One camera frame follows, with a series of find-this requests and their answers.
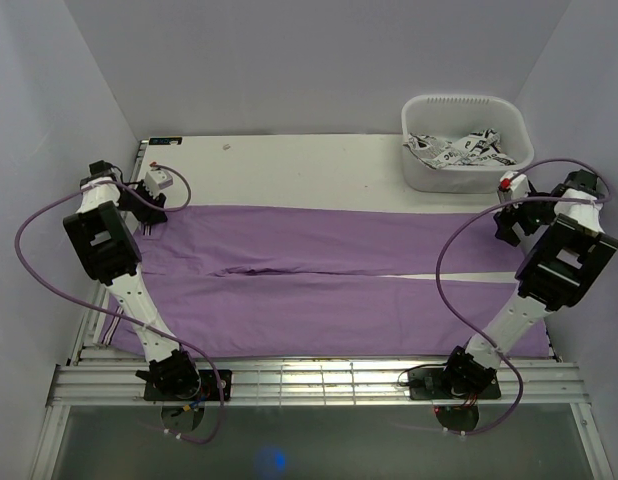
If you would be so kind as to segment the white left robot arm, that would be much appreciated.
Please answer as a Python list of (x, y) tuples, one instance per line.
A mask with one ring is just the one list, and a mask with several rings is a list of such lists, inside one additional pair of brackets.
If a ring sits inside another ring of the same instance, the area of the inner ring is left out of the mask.
[(165, 223), (162, 190), (173, 179), (157, 167), (139, 182), (125, 183), (121, 174), (104, 160), (90, 164), (89, 176), (80, 181), (80, 207), (63, 219), (63, 226), (87, 275), (104, 285), (121, 313), (133, 319), (148, 363), (137, 376), (163, 395), (192, 399), (201, 392), (201, 376), (148, 293), (141, 253), (123, 217), (130, 213), (148, 227)]

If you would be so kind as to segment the purple trousers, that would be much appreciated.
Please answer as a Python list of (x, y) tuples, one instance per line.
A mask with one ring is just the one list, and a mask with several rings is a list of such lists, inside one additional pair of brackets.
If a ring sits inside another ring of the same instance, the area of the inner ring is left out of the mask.
[(466, 214), (194, 206), (135, 238), (165, 323), (214, 358), (445, 355), (515, 290), (468, 275), (522, 259)]

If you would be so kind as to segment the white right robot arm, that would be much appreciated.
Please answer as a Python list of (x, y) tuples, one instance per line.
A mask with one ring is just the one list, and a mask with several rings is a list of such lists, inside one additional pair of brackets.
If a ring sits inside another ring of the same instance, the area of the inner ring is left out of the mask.
[(517, 246), (523, 236), (540, 237), (518, 268), (518, 285), (505, 306), (450, 354), (440, 373), (447, 394), (479, 396), (495, 382), (504, 356), (518, 341), (551, 313), (579, 303), (602, 273), (618, 240), (600, 224), (606, 198), (599, 183), (595, 173), (577, 170), (543, 193), (523, 173), (501, 177), (496, 238)]

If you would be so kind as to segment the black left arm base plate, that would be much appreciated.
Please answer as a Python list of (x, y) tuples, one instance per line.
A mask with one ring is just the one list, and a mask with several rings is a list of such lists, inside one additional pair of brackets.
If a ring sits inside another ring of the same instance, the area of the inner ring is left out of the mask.
[[(183, 401), (193, 402), (195, 399), (203, 397), (206, 401), (219, 402), (220, 391), (218, 389), (215, 374), (211, 369), (201, 369), (198, 371), (200, 382), (196, 394), (185, 393), (182, 395), (166, 394), (158, 390), (150, 383), (145, 384), (142, 399), (145, 401)], [(230, 369), (220, 369), (218, 371), (223, 390), (223, 399), (228, 401), (231, 397), (233, 381), (233, 371)]]

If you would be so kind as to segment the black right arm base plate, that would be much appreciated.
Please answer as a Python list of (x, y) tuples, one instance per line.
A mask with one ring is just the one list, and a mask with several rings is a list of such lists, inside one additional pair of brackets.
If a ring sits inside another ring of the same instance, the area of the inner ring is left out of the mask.
[(409, 390), (411, 400), (497, 400), (501, 390), (496, 379), (477, 384), (448, 373), (445, 365), (424, 364), (404, 370), (398, 385)]

